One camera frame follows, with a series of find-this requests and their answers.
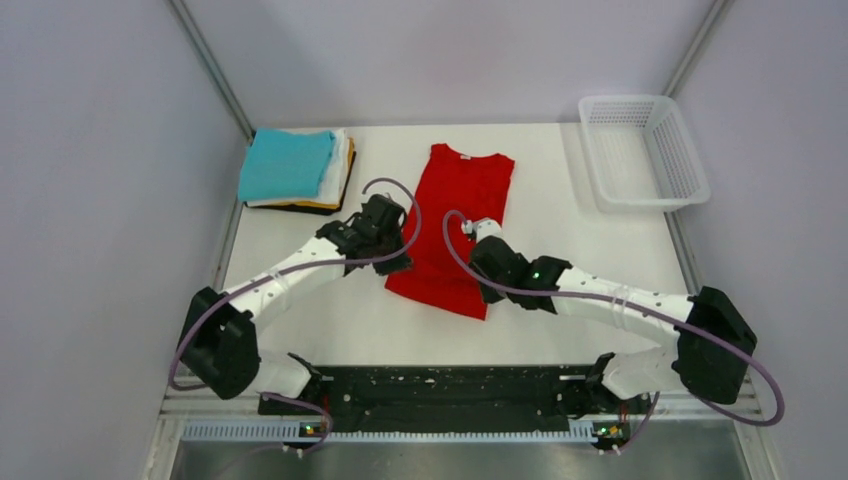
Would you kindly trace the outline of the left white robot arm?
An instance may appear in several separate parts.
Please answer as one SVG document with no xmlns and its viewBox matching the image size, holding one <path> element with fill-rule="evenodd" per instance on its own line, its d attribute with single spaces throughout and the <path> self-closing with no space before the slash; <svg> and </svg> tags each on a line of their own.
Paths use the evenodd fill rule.
<svg viewBox="0 0 848 480">
<path fill-rule="evenodd" d="M 190 300 L 178 361 L 223 400 L 273 393 L 297 413 L 319 404 L 319 373 L 291 353 L 259 348 L 261 334 L 297 300 L 370 265 L 386 276 L 412 265 L 404 251 L 404 207 L 375 194 L 347 220 L 331 221 L 291 256 L 223 292 L 205 287 Z"/>
</svg>

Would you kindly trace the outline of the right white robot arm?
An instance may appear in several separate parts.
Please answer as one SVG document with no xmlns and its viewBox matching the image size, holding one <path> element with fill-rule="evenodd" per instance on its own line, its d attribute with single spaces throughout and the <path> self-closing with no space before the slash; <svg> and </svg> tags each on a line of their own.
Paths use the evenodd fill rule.
<svg viewBox="0 0 848 480">
<path fill-rule="evenodd" d="M 594 320 L 653 342 L 637 353 L 601 355 L 586 397 L 600 412 L 652 392 L 687 390 L 719 405 L 736 402 L 757 337 L 728 295 L 703 287 L 695 295 L 662 294 L 590 274 L 564 259 L 532 261 L 504 240 L 490 218 L 461 223 L 473 240 L 468 266 L 481 277 L 485 303 L 502 300 L 529 311 Z"/>
</svg>

